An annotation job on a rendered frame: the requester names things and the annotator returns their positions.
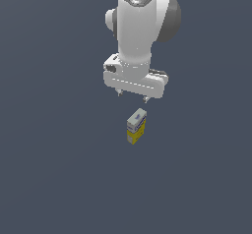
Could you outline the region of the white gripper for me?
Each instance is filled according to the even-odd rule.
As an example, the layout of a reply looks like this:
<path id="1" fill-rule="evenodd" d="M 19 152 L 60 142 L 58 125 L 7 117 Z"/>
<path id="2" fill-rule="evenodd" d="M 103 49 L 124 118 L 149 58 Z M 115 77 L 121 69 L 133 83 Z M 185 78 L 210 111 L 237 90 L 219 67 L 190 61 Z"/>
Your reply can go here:
<path id="1" fill-rule="evenodd" d="M 142 94 L 144 103 L 147 103 L 151 98 L 162 98 L 164 87 L 169 80 L 166 72 L 155 69 L 150 69 L 140 80 L 125 77 L 124 67 L 119 62 L 118 54 L 112 54 L 104 62 L 103 69 L 104 83 L 108 87 L 115 88 L 118 96 L 122 96 L 124 90 Z"/>

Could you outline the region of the yellow and white box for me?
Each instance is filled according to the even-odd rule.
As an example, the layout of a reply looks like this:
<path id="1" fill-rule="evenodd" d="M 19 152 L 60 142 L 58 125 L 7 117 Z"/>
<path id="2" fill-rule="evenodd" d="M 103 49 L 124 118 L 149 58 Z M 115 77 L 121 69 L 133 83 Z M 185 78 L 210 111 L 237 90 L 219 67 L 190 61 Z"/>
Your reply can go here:
<path id="1" fill-rule="evenodd" d="M 130 144 L 133 145 L 144 134 L 146 119 L 147 112 L 139 108 L 127 120 L 127 141 Z"/>

